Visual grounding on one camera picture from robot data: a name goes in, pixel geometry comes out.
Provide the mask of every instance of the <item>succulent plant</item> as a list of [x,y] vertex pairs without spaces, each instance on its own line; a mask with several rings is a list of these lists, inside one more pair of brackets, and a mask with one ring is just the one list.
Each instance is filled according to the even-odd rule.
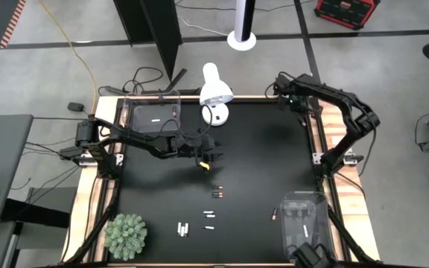
[[116,259],[128,261],[142,253],[147,229],[142,217],[136,214],[119,214],[105,228],[105,247]]

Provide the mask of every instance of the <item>clear plastic container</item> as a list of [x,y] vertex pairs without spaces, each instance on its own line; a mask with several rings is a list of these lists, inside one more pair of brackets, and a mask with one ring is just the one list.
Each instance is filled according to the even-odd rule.
[[292,253],[303,243],[309,243],[320,256],[335,258],[327,207],[327,199],[320,192],[294,191],[284,196],[280,216],[289,261],[295,262]]
[[128,94],[124,98],[124,125],[146,135],[173,135],[181,127],[179,92],[154,95]]

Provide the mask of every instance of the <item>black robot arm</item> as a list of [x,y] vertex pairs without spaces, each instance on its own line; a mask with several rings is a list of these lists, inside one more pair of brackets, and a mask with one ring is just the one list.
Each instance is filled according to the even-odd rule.
[[[109,130],[109,134],[102,135],[103,129]],[[181,132],[166,135],[160,131],[157,136],[152,137],[93,116],[77,125],[75,145],[89,151],[97,162],[98,174],[102,178],[115,179],[120,176],[117,156],[108,154],[105,149],[107,145],[115,143],[146,150],[159,159],[194,157],[196,164],[206,170],[209,169],[209,162],[219,156],[208,153],[216,145],[215,140],[207,134],[187,137]]]
[[[308,104],[311,96],[334,104],[342,112],[347,133],[336,147],[321,156],[323,175],[330,176],[341,169],[349,148],[380,124],[378,116],[368,105],[360,101],[357,95],[315,83],[309,75],[303,74],[295,78],[280,72],[273,88],[274,94],[279,96],[279,106],[288,105],[293,112],[317,112]],[[352,115],[352,107],[361,112],[356,118]]]

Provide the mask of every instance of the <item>black tabletop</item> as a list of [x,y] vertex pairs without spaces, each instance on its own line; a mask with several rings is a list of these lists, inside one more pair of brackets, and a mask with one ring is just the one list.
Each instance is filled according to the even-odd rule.
[[[287,263],[281,221],[271,214],[287,192],[316,190],[307,130],[298,115],[273,103],[228,107],[228,121],[209,130],[224,156],[207,174],[193,159],[160,160],[127,149],[118,213],[141,215],[148,229],[143,253],[131,262]],[[184,103],[181,110],[182,129],[197,128],[199,105]],[[223,186],[223,199],[212,198],[213,185]],[[177,237],[178,222],[189,224],[188,237]]]
[[0,115],[0,215],[28,139],[32,115]]

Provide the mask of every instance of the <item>concrete floor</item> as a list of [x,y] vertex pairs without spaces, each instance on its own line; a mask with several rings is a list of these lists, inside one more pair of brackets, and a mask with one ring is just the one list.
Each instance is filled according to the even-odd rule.
[[[124,39],[124,29],[112,1],[45,1],[74,41]],[[257,7],[272,8],[291,0],[258,0]],[[234,7],[234,0],[185,0],[186,6]],[[310,33],[350,30],[313,16],[315,2],[303,4]],[[186,10],[178,14],[188,23],[222,33],[232,30],[234,13],[216,10]],[[295,7],[272,12],[256,11],[256,34],[299,34]],[[180,22],[183,36],[211,36]],[[429,1],[383,1],[363,31],[429,30]],[[36,0],[28,0],[11,43],[63,42],[63,36]],[[362,177],[367,204],[381,259],[390,264],[429,267],[429,153],[413,142],[416,119],[429,112],[429,60],[421,53],[429,42],[425,36],[390,36],[312,39],[323,82],[355,92],[380,116],[381,126],[372,157]],[[142,66],[163,68],[154,45],[78,48],[94,72],[99,86],[120,87]],[[293,75],[310,73],[301,39],[259,41],[251,51],[234,52],[225,42],[186,43],[179,48],[175,72],[188,69],[178,88],[197,88],[203,83],[201,68],[212,61],[236,94],[261,95],[279,71]],[[142,74],[142,79],[154,76]],[[165,88],[168,79],[147,89]],[[69,101],[90,109],[89,75],[68,48],[0,50],[0,114],[31,113],[35,116],[82,118],[66,109]],[[74,136],[76,121],[35,121],[29,141],[51,143]],[[420,127],[421,140],[429,127]],[[354,149],[366,153],[371,137]],[[71,142],[53,146],[54,149]],[[13,187],[32,178],[29,186],[11,191],[23,200],[28,188],[69,168],[71,163],[52,156],[24,156]],[[76,187],[78,172],[60,187]],[[59,261],[59,249],[25,250],[18,267],[33,267]]]

